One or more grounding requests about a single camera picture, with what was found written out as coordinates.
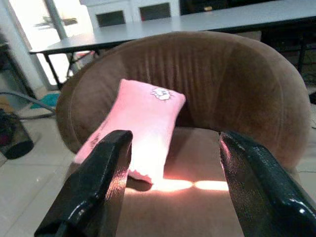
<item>black mesh trash can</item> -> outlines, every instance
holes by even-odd
[[[27,154],[34,144],[17,115],[0,109],[0,152],[7,159]]]

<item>tile floor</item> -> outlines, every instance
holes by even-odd
[[[316,122],[316,106],[313,106]],[[41,114],[43,109],[23,115]],[[0,167],[0,237],[32,237],[59,193],[74,155],[59,136],[55,119],[24,123],[35,147],[22,158]],[[308,149],[298,165],[301,182],[316,200],[316,130],[311,130]]]

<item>pink pillow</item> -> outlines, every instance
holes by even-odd
[[[178,92],[122,79],[118,97],[107,118],[75,157],[82,163],[94,146],[114,130],[133,133],[129,175],[155,183],[163,177],[175,121],[186,99]]]

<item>table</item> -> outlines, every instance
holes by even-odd
[[[59,82],[49,59],[50,54],[73,54],[84,50],[112,48],[130,40],[174,31],[237,33],[289,24],[314,24],[315,21],[316,0],[276,0],[210,12],[96,28],[91,33],[63,39],[45,49],[32,49],[30,54],[42,53],[44,55],[57,81],[58,88],[61,88],[62,84]]]

